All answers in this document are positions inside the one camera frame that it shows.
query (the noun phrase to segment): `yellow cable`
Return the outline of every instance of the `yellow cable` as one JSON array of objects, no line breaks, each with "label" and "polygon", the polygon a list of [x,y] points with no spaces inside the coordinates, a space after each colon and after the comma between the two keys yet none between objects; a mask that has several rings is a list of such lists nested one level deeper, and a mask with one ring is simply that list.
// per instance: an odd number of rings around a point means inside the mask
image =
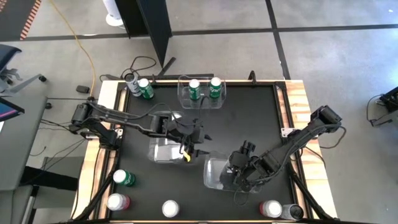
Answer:
[{"label": "yellow cable", "polygon": [[94,68],[94,63],[93,60],[91,59],[90,55],[87,53],[87,51],[84,49],[84,47],[81,45],[80,40],[77,38],[75,31],[73,31],[72,27],[70,26],[69,22],[67,21],[67,19],[65,18],[65,16],[63,16],[63,14],[59,11],[59,9],[57,8],[57,6],[55,5],[55,3],[53,2],[53,0],[50,0],[51,5],[54,7],[54,9],[56,10],[56,12],[62,17],[62,19],[65,21],[65,23],[68,25],[70,31],[72,32],[73,36],[75,36],[75,39],[77,41],[77,44],[79,45],[79,47],[86,53],[88,60],[90,60],[90,65],[91,68],[93,69],[93,82],[91,83],[91,89],[90,89],[90,96],[93,96],[93,91],[94,91],[94,86],[95,86],[95,79],[96,79],[96,72],[95,72],[95,68]]}]

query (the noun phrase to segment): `soda can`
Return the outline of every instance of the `soda can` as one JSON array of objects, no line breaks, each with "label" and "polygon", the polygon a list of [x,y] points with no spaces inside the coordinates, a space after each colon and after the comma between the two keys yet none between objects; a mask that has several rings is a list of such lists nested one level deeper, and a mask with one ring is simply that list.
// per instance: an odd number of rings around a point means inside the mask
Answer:
[{"label": "soda can", "polygon": [[138,97],[142,95],[138,86],[137,74],[127,74],[126,77],[124,77],[124,80],[126,81],[127,87],[129,87],[133,96]]},{"label": "soda can", "polygon": [[296,204],[283,205],[280,217],[286,220],[300,220],[304,217],[304,211]]},{"label": "soda can", "polygon": [[197,79],[189,81],[189,97],[191,100],[199,100],[200,98],[200,82]]},{"label": "soda can", "polygon": [[174,200],[168,200],[163,203],[162,212],[167,218],[173,218],[180,211],[180,206]]},{"label": "soda can", "polygon": [[119,185],[130,187],[136,181],[136,176],[126,170],[120,169],[113,174],[113,181]]},{"label": "soda can", "polygon": [[138,81],[139,89],[141,90],[142,96],[145,99],[151,99],[154,97],[154,89],[151,87],[148,79],[141,78]]},{"label": "soda can", "polygon": [[218,98],[221,95],[221,80],[214,77],[210,80],[210,97]]},{"label": "soda can", "polygon": [[265,217],[278,218],[282,213],[282,206],[275,200],[261,202],[260,213]]},{"label": "soda can", "polygon": [[127,209],[130,206],[130,203],[131,201],[128,196],[115,193],[108,197],[106,206],[112,211],[119,211]]}]

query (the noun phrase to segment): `yellow tag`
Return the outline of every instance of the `yellow tag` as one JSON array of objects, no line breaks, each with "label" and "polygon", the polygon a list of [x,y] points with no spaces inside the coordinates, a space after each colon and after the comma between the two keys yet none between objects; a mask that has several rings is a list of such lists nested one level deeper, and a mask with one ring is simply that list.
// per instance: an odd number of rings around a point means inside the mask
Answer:
[{"label": "yellow tag", "polygon": [[186,153],[185,151],[182,151],[182,154],[184,155],[184,157],[187,159],[188,162],[191,161],[191,156],[188,155],[188,153]]}]

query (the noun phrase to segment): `white circular base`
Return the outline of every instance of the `white circular base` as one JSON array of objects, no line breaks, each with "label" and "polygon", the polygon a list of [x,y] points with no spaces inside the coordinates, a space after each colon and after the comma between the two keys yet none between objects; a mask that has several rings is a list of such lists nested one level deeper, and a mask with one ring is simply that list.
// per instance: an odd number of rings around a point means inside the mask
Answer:
[{"label": "white circular base", "polygon": [[106,18],[105,18],[105,20],[106,20],[106,23],[109,25],[109,26],[122,26],[123,25],[123,20],[120,18],[120,19],[115,19],[115,18],[113,18],[111,15],[106,15]]}]

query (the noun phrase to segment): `wooden frame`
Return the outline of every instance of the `wooden frame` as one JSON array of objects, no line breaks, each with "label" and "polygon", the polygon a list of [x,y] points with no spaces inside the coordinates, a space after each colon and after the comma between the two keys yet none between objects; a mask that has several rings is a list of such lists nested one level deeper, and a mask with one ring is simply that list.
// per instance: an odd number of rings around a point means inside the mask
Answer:
[{"label": "wooden frame", "polygon": [[[157,80],[156,83],[175,83],[177,81],[178,80]],[[248,82],[248,83],[252,82],[251,80],[225,80],[225,81]],[[123,81],[103,82],[101,91],[99,93],[98,104],[103,105],[107,108],[114,108],[119,82]],[[257,80],[257,82],[258,83],[285,82],[294,127],[300,129],[306,127],[307,123],[310,121],[311,111],[302,80]],[[123,110],[125,99],[126,99],[126,90],[122,90],[119,97],[118,110],[120,111]],[[281,89],[278,89],[278,99],[279,99],[284,127],[289,127],[286,107]],[[321,151],[317,140],[311,140],[307,144],[307,146],[313,149],[315,152],[319,153],[319,155],[321,155]],[[94,167],[97,153],[99,153],[98,161],[96,167]],[[106,173],[109,173],[109,171],[111,170],[114,161],[113,157],[114,157],[114,152],[111,152]],[[315,200],[319,203],[319,205],[322,206],[324,211],[327,212],[327,214],[331,215],[332,217],[337,217],[335,206],[333,203],[333,198],[329,187],[328,177],[326,175],[326,170],[325,167],[323,166],[323,162],[316,155],[312,154],[312,152],[306,150],[304,150],[301,160],[303,164],[305,181],[307,183],[308,190],[311,192],[311,194],[313,195]],[[100,182],[103,162],[104,162],[104,150],[99,149],[98,140],[91,140],[87,146],[86,156],[79,180],[80,183],[79,199],[74,218],[79,216],[79,214],[90,202],[91,197],[96,193],[98,189],[98,183]],[[93,187],[92,196],[90,197],[93,180],[94,180],[94,187]],[[105,193],[102,196],[98,218],[105,218],[106,199],[109,196],[109,188],[110,187],[106,189]],[[301,191],[297,186],[296,186],[296,192],[297,192],[298,203],[301,207],[304,208],[305,205],[304,205],[303,195],[301,194]],[[131,222],[154,222],[154,221],[131,220]],[[257,220],[255,222],[269,222],[269,220]]]}]

